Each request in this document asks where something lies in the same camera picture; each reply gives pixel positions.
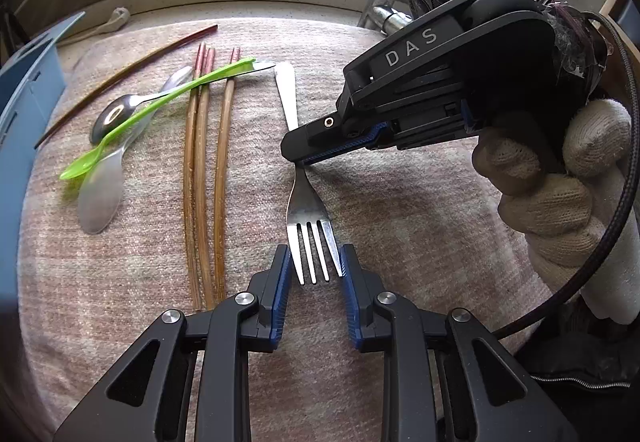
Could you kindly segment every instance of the wooden chopstick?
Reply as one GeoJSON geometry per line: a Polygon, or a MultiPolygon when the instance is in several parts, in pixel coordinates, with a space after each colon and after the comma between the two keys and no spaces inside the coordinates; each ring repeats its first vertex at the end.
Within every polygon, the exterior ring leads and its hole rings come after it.
{"type": "MultiPolygon", "coordinates": [[[[240,47],[231,52],[231,60],[240,59],[240,47]]],[[[231,103],[233,102],[236,78],[226,80],[225,94],[220,112],[220,128],[218,129],[218,151],[216,153],[216,177],[213,196],[213,252],[214,273],[216,275],[216,292],[218,302],[226,298],[225,291],[225,179],[226,157],[229,149],[229,131],[231,128],[231,103]]]]}
{"type": "Polygon", "coordinates": [[[37,149],[40,146],[40,144],[42,144],[50,136],[55,135],[55,133],[57,133],[58,130],[60,128],[62,128],[62,126],[65,125],[66,122],[68,122],[73,117],[75,117],[78,113],[80,113],[80,111],[83,108],[85,108],[86,106],[91,104],[96,98],[98,98],[99,95],[104,93],[107,89],[111,88],[111,86],[114,86],[115,84],[120,82],[127,75],[130,75],[131,73],[137,72],[138,70],[140,70],[144,66],[148,65],[153,60],[158,59],[158,57],[160,57],[160,56],[162,56],[164,54],[167,54],[169,52],[172,52],[173,50],[175,50],[176,48],[180,48],[180,46],[183,46],[184,44],[191,43],[191,41],[194,41],[194,40],[196,40],[198,38],[201,38],[201,37],[209,34],[210,32],[213,32],[214,30],[217,30],[217,29],[218,29],[218,24],[214,24],[214,25],[208,26],[206,28],[203,28],[202,30],[198,30],[197,32],[194,32],[193,34],[189,34],[188,36],[180,38],[177,41],[174,41],[172,43],[166,44],[165,46],[161,46],[157,50],[154,50],[153,52],[151,52],[151,53],[147,54],[146,56],[142,57],[142,59],[138,59],[136,62],[130,64],[129,66],[126,66],[123,69],[121,69],[115,75],[110,76],[110,78],[108,78],[103,83],[101,83],[100,86],[98,86],[97,88],[92,89],[92,91],[89,92],[88,95],[86,95],[73,108],[71,108],[62,117],[60,117],[56,121],[55,124],[53,124],[49,129],[47,129],[45,134],[40,137],[40,139],[36,142],[36,145],[34,145],[33,148],[37,149]]]}
{"type": "MultiPolygon", "coordinates": [[[[213,71],[216,55],[215,48],[207,48],[202,75],[213,71]]],[[[193,189],[195,192],[196,208],[196,241],[200,258],[200,272],[204,302],[207,310],[216,306],[211,282],[211,265],[209,261],[209,234],[207,233],[207,194],[206,194],[206,148],[207,148],[207,118],[209,117],[209,85],[203,84],[200,89],[198,111],[196,117],[195,166],[193,175],[193,189]]]]}
{"type": "MultiPolygon", "coordinates": [[[[205,44],[200,43],[198,53],[193,67],[193,78],[198,78],[202,73],[204,62],[205,44]]],[[[189,95],[189,106],[187,109],[187,122],[184,133],[184,160],[182,162],[182,214],[184,216],[184,246],[187,252],[187,271],[189,274],[189,285],[191,287],[191,298],[193,298],[193,309],[202,310],[202,300],[200,299],[200,281],[198,278],[198,258],[195,242],[195,222],[193,218],[193,147],[196,127],[196,111],[198,108],[198,94],[200,86],[193,88],[189,95]]]]}

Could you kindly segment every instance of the cushion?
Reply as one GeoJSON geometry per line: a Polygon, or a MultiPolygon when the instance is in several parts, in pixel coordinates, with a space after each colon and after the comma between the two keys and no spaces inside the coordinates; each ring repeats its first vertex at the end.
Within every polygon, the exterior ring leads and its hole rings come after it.
{"type": "MultiPolygon", "coordinates": [[[[206,38],[216,48],[217,66],[228,63],[236,45],[243,56],[293,64],[300,123],[332,111],[344,83],[343,67],[382,39],[373,30],[324,22],[218,22],[218,31],[206,38]]],[[[76,66],[52,122],[126,64],[209,24],[166,25],[99,41],[76,66]]],[[[38,152],[22,213],[20,316],[31,371],[56,426],[162,311],[193,313],[182,222],[188,97],[158,111],[127,151],[122,203],[101,234],[86,235],[79,227],[80,181],[65,183],[58,176],[89,149],[91,126],[108,102],[124,93],[159,89],[172,72],[193,63],[197,46],[166,54],[126,78],[38,152]]],[[[212,85],[209,111],[211,227],[223,86],[212,85]]],[[[270,266],[276,245],[287,242],[294,168],[280,155],[286,130],[273,73],[239,77],[226,174],[227,295],[244,290],[254,272],[270,266]]],[[[353,243],[362,266],[380,274],[386,289],[439,313],[467,307],[495,329],[550,293],[530,268],[523,236],[500,220],[499,192],[471,165],[476,142],[468,138],[404,152],[360,150],[307,171],[338,244],[353,243]]],[[[513,351],[525,338],[521,332],[506,346],[513,351]]],[[[254,440],[377,440],[382,372],[382,354],[361,355],[348,341],[333,268],[329,283],[300,287],[294,281],[280,348],[250,357],[254,440]]]]}

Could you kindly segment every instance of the fork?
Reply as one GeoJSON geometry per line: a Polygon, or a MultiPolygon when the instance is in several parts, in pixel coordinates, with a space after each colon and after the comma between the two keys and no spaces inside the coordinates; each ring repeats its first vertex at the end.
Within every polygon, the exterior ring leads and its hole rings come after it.
{"type": "MultiPolygon", "coordinates": [[[[287,127],[289,131],[298,127],[298,112],[296,110],[296,75],[293,70],[293,66],[289,62],[280,62],[276,64],[274,69],[276,84],[278,85],[278,92],[280,94],[280,100],[282,101],[282,108],[284,110],[284,116],[287,120],[287,127]]],[[[311,252],[311,242],[309,240],[308,226],[311,226],[311,231],[316,243],[316,251],[318,252],[318,258],[320,259],[320,265],[322,267],[322,275],[325,281],[329,281],[329,271],[326,267],[326,261],[324,259],[324,251],[322,249],[322,243],[320,242],[320,231],[318,229],[318,223],[322,227],[324,232],[324,238],[326,245],[329,248],[331,259],[334,262],[334,266],[338,276],[344,276],[342,266],[340,265],[340,259],[338,258],[338,247],[335,243],[334,231],[329,221],[329,214],[326,211],[326,207],[322,200],[316,193],[315,189],[309,183],[309,179],[306,177],[305,167],[301,162],[296,162],[296,177],[293,182],[293,188],[291,189],[291,195],[289,196],[289,203],[287,204],[287,237],[289,238],[289,248],[293,257],[293,264],[296,267],[296,273],[301,285],[305,284],[305,279],[302,272],[302,257],[300,254],[300,242],[298,240],[298,227],[302,232],[302,241],[305,247],[306,263],[309,266],[309,274],[311,276],[311,283],[316,284],[316,267],[314,266],[314,260],[311,252]]]]}

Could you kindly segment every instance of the screw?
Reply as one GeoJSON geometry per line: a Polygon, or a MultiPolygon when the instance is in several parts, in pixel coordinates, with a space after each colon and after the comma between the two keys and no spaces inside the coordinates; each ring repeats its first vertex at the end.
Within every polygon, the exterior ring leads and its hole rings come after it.
{"type": "Polygon", "coordinates": [[[393,292],[384,291],[378,294],[378,301],[383,305],[392,305],[396,302],[396,295],[393,292]]]}
{"type": "Polygon", "coordinates": [[[167,310],[162,314],[162,322],[169,325],[175,323],[178,319],[180,319],[180,311],[178,310],[167,310]]]}
{"type": "Polygon", "coordinates": [[[236,303],[239,305],[248,305],[254,302],[254,295],[251,292],[241,292],[236,296],[236,303]]]}
{"type": "Polygon", "coordinates": [[[469,319],[471,319],[471,314],[469,310],[464,308],[454,308],[451,311],[451,317],[453,317],[454,321],[458,323],[466,323],[469,319]]]}

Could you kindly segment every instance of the hand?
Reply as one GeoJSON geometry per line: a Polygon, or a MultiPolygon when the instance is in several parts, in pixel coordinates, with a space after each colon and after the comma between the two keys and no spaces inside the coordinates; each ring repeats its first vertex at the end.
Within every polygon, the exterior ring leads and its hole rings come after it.
{"type": "MultiPolygon", "coordinates": [[[[481,131],[474,168],[502,192],[500,217],[525,234],[531,265],[556,291],[593,251],[618,205],[624,177],[616,162],[628,151],[631,119],[614,100],[594,100],[579,111],[562,146],[570,174],[529,117],[504,115],[500,125],[481,131]]],[[[640,237],[633,214],[581,294],[600,319],[629,324],[638,316],[640,237]]]]}

